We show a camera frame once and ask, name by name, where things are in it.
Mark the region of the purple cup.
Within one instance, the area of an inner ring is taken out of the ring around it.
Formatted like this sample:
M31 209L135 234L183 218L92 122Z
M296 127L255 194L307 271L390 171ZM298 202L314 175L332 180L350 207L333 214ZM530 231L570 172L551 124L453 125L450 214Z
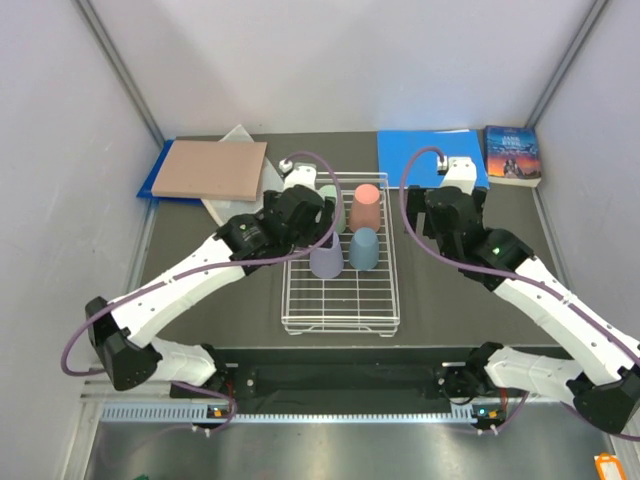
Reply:
M313 250L309 256L311 272L320 279L333 279L344 268L344 258L340 239L336 232L325 244Z

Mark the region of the blue cup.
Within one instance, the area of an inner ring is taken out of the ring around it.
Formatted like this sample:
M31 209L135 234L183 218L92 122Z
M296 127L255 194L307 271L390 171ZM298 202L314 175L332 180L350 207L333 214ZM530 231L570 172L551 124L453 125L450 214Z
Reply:
M379 239L373 229L362 227L353 234L348 253L353 268L360 271L374 269L379 262L379 253Z

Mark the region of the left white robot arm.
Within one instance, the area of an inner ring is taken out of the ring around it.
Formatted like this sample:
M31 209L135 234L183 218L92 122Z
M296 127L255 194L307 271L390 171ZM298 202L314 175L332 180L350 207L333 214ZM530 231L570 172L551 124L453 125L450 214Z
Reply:
M148 381L191 385L209 397L224 390L228 369L212 346L183 345L158 334L208 295L326 237L335 205L317 192L316 168L287 166L284 189L266 191L261 210L231 217L185 259L129 296L111 302L96 297L86 305L90 343L116 390Z

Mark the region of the pink cup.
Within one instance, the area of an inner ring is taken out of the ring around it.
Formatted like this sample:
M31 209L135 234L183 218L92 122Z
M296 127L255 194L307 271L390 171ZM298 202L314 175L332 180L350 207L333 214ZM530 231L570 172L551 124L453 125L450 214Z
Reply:
M375 185L362 184L355 189L348 226L352 232L361 228L379 231L381 226L380 190Z

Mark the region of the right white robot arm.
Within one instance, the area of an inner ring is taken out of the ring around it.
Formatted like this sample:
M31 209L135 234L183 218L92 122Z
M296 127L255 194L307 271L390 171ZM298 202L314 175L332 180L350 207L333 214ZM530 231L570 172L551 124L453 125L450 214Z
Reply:
M472 161L431 151L438 158L439 186L400 181L408 233L416 242L434 240L438 248L429 255L516 307L568 355L550 358L486 342L440 377L441 391L475 398L517 389L561 402L593 427L621 435L639 410L638 339L590 309L512 232L484 226L487 191L477 187Z

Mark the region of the green cup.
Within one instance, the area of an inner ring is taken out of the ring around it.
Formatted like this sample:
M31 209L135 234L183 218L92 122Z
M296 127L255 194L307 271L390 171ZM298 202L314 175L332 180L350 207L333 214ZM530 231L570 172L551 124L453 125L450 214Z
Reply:
M328 199L333 203L334 211L337 211L337 208L340 208L339 220L335 231L338 235L343 234L346 230L346 210L343 198L338 194L336 186L333 184L323 185L319 188L318 193L323 199Z

